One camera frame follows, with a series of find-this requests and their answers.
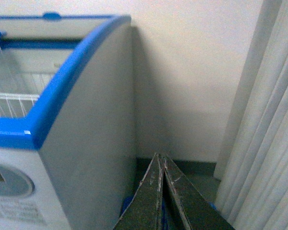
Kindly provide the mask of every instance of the wire rack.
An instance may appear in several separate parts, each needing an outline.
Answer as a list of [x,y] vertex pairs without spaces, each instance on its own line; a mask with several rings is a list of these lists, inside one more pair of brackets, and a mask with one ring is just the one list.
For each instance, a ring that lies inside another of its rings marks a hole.
[[26,116],[52,76],[45,73],[23,73],[14,75],[9,83],[0,81],[0,117]]
[[53,75],[12,71],[0,47],[0,117],[26,116]]

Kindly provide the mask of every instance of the curtain fold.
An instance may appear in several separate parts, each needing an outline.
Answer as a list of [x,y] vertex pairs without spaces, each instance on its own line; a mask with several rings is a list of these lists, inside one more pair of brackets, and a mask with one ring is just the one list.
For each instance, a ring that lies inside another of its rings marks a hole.
[[216,207],[238,230],[288,227],[288,0],[266,47]]

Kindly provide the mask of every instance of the blue freezer trim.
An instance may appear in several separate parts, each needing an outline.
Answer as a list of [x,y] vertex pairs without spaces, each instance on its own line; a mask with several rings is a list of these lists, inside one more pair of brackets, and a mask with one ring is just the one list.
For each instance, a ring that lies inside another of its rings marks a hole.
[[0,147],[41,148],[63,103],[90,58],[113,30],[130,21],[130,16],[113,16],[84,38],[44,89],[27,117],[0,118]]
[[[61,16],[61,19],[83,19],[83,18],[91,18],[91,19],[110,19],[116,17],[114,14],[109,14],[109,15],[69,15],[69,16]],[[44,19],[44,16],[0,16],[0,20],[2,19],[7,19],[7,20],[23,20],[23,19]]]

